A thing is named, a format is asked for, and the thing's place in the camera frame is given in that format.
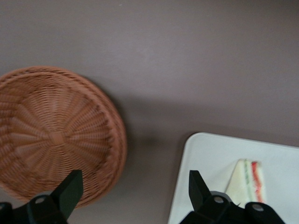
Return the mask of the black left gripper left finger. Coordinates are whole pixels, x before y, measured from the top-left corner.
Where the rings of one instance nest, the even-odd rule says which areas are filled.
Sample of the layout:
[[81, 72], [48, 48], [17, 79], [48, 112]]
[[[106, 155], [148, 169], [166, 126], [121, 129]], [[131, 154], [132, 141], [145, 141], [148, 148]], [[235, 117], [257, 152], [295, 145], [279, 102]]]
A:
[[33, 197], [29, 202], [13, 208], [0, 203], [2, 224], [66, 224], [84, 192], [81, 170], [71, 171], [50, 193]]

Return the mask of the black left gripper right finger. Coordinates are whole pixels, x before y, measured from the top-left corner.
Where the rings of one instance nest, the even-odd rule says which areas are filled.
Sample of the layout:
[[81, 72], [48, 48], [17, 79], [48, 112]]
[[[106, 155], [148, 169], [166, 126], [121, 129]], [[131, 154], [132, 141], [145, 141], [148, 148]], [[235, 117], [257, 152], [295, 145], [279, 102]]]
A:
[[244, 208], [235, 205], [224, 193], [212, 194], [199, 171], [189, 172], [189, 198], [193, 211], [182, 224], [284, 224], [276, 211], [258, 202], [249, 202]]

